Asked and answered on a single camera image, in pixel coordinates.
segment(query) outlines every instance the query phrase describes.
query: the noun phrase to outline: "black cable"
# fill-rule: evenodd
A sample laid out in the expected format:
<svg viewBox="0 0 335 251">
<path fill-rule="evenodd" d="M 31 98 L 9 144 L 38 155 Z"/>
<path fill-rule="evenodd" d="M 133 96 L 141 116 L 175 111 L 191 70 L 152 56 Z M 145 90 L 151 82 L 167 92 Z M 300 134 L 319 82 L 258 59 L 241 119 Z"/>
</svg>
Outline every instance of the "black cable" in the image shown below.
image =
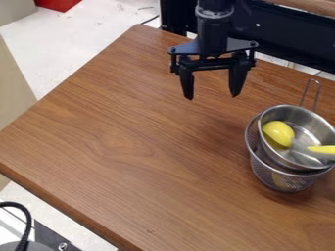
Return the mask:
<svg viewBox="0 0 335 251">
<path fill-rule="evenodd" d="M 141 24 L 144 25 L 146 23 L 148 23 L 149 21 L 155 20 L 157 17 L 159 17 L 160 15 L 156 15 L 154 18 L 151 18 L 150 20 L 147 20 L 145 22 L 142 22 Z"/>
<path fill-rule="evenodd" d="M 30 235 L 30 231 L 31 231 L 31 224 L 32 224 L 31 214 L 25 206 L 23 206 L 19 203 L 16 203 L 16 202 L 0 202 L 0 208 L 6 208 L 6 207 L 20 209 L 25 214 L 26 227 L 25 227 L 24 235 L 23 235 L 22 239 L 20 240 L 18 246 L 15 249 L 15 251 L 25 251 L 26 246 L 28 244 L 28 238 L 29 238 L 29 235 Z"/>
</svg>

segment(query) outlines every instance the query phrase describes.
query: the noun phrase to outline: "red object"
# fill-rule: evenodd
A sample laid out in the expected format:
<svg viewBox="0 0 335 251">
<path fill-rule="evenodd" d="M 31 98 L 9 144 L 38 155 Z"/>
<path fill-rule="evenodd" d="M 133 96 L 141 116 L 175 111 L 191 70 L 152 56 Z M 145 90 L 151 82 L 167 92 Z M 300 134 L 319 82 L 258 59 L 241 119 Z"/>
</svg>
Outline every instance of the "red object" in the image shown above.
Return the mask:
<svg viewBox="0 0 335 251">
<path fill-rule="evenodd" d="M 35 4 L 51 10 L 65 12 L 81 0 L 35 0 Z"/>
</svg>

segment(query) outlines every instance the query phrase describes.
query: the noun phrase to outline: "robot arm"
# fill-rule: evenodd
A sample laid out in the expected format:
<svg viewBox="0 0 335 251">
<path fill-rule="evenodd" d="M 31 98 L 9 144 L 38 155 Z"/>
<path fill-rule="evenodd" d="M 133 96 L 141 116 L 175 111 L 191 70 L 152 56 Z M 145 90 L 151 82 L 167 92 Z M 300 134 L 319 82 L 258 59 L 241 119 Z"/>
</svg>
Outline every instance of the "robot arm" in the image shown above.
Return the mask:
<svg viewBox="0 0 335 251">
<path fill-rule="evenodd" d="M 228 69 L 230 92 L 235 97 L 241 93 L 248 70 L 255 65 L 255 48 L 259 45 L 229 37 L 232 28 L 243 28 L 233 23 L 233 15 L 242 13 L 248 19 L 248 8 L 243 0 L 198 0 L 195 12 L 198 37 L 168 49 L 171 72 L 180 76 L 184 96 L 192 100 L 193 72 Z M 225 53 L 231 53 L 231 57 L 220 58 Z M 191 55 L 199 55 L 199 60 L 192 60 Z"/>
</svg>

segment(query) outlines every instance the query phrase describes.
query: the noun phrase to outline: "black frame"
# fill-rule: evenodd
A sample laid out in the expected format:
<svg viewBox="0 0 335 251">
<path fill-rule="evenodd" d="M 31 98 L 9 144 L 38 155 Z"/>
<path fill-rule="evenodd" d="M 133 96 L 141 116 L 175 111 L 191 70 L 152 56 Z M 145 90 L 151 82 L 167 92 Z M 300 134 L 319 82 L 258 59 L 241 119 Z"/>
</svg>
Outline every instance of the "black frame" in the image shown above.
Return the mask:
<svg viewBox="0 0 335 251">
<path fill-rule="evenodd" d="M 252 23 L 244 31 L 231 30 L 231 36 L 258 41 L 259 52 L 335 74 L 335 19 L 262 0 L 245 1 Z M 162 29 L 197 33 L 196 4 L 197 0 L 161 0 Z"/>
</svg>

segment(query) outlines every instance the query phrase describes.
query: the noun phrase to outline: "yellow object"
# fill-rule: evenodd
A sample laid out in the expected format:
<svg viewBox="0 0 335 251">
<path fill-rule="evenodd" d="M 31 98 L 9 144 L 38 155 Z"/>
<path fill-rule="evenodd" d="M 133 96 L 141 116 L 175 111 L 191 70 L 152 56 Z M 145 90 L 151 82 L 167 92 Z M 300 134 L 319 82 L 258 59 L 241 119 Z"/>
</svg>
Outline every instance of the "yellow object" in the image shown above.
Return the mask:
<svg viewBox="0 0 335 251">
<path fill-rule="evenodd" d="M 266 123 L 263 125 L 262 131 L 276 143 L 284 147 L 290 147 L 292 145 L 292 139 L 295 138 L 294 130 L 281 121 Z"/>
<path fill-rule="evenodd" d="M 309 146 L 308 149 L 315 153 L 334 154 L 335 145 Z"/>
</svg>

